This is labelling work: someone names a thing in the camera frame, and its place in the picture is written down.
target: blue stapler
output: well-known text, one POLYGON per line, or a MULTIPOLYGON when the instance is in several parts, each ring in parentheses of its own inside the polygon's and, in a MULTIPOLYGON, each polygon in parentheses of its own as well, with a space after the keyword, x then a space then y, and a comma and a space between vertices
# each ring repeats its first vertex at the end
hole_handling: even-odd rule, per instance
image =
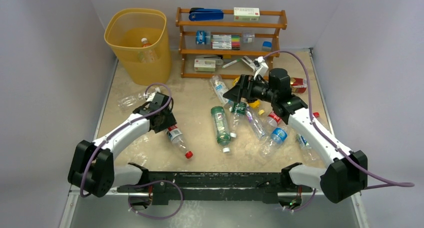
POLYGON ((205 20, 219 20, 224 18, 224 13, 220 9, 204 9, 192 8, 190 9, 188 19, 190 21, 205 21, 205 20))

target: red bottle cap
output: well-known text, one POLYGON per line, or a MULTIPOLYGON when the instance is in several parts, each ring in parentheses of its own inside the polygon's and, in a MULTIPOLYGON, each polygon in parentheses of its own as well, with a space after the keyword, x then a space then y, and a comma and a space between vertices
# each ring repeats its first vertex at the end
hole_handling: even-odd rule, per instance
POLYGON ((185 157, 186 157, 187 159, 190 159, 191 157, 193 157, 193 152, 188 151, 187 153, 185 153, 185 157))

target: yellow trash bin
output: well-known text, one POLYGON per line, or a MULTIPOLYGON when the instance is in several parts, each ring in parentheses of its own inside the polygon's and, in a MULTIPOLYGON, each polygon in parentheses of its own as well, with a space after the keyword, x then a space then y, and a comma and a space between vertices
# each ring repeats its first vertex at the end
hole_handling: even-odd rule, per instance
POLYGON ((165 14, 151 9, 124 9, 109 22, 104 40, 134 83, 167 82, 172 64, 165 14), (144 38, 150 46, 143 45, 144 38))

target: clear plastic bottle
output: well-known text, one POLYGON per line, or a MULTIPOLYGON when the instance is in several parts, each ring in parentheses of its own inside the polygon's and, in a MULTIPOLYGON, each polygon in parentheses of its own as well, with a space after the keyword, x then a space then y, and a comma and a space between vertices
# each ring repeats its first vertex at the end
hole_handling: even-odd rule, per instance
POLYGON ((229 108, 233 105, 233 102, 224 98, 224 93, 228 91, 227 86, 225 85, 221 75, 216 74, 213 75, 210 79, 210 83, 212 84, 213 90, 219 98, 219 101, 225 108, 229 108))
MULTIPOLYGON (((151 44, 146 38, 142 38, 141 43, 143 48, 151 46, 151 44)), ((142 53, 142 58, 141 58, 142 62, 144 61, 146 63, 153 63, 157 59, 158 59, 158 56, 156 55, 156 52, 154 51, 154 49, 149 49, 142 53)))
POLYGON ((222 151, 224 153, 229 153, 230 148, 228 145, 231 142, 231 136, 228 129, 224 108, 221 106, 215 106, 210 109, 210 114, 212 115, 214 121, 213 126, 216 134, 216 142, 223 147, 222 151))
POLYGON ((238 104, 234 103, 232 107, 229 108, 231 112, 231 129, 230 129, 230 136, 232 138, 237 137, 237 127, 239 126, 240 122, 245 119, 246 115, 246 107, 247 104, 244 102, 240 102, 238 104))
POLYGON ((180 129, 178 129, 177 126, 173 125, 169 127, 166 131, 166 134, 173 144, 174 147, 178 148, 181 152, 184 153, 185 157, 187 159, 190 159, 193 157, 193 152, 191 152, 187 146, 186 142, 184 141, 183 133, 181 133, 180 129))
POLYGON ((259 155, 265 159, 269 159, 280 148, 286 138, 287 133, 281 128, 276 128, 260 147, 259 155))
POLYGON ((143 104, 150 94, 160 91, 161 89, 159 87, 155 87, 154 91, 148 91, 146 94, 144 92, 133 93, 124 98, 119 98, 117 100, 118 106, 122 112, 126 112, 129 109, 134 110, 139 105, 143 104))
MULTIPOLYGON (((320 116, 318 112, 313 113, 313 115, 315 116, 315 118, 318 118, 320 116)), ((318 155, 318 153, 312 149, 308 141, 301 134, 296 135, 296 141, 300 146, 302 156, 306 163, 317 162, 320 160, 320 156, 318 155)))
POLYGON ((274 111, 271 111, 266 117, 265 130, 269 133, 273 132, 275 128, 282 122, 281 118, 278 117, 274 111))
POLYGON ((264 125, 256 115, 256 112, 250 106, 246 107, 246 117, 256 137, 259 140, 265 138, 268 133, 265 131, 264 125))

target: red bottle label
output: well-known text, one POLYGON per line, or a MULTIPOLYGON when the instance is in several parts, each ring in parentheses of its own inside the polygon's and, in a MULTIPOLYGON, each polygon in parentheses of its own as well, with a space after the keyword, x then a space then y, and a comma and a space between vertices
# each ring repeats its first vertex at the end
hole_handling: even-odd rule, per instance
POLYGON ((275 120, 277 122, 277 124, 279 124, 281 122, 281 118, 278 117, 274 111, 270 112, 268 117, 271 117, 273 120, 275 120))

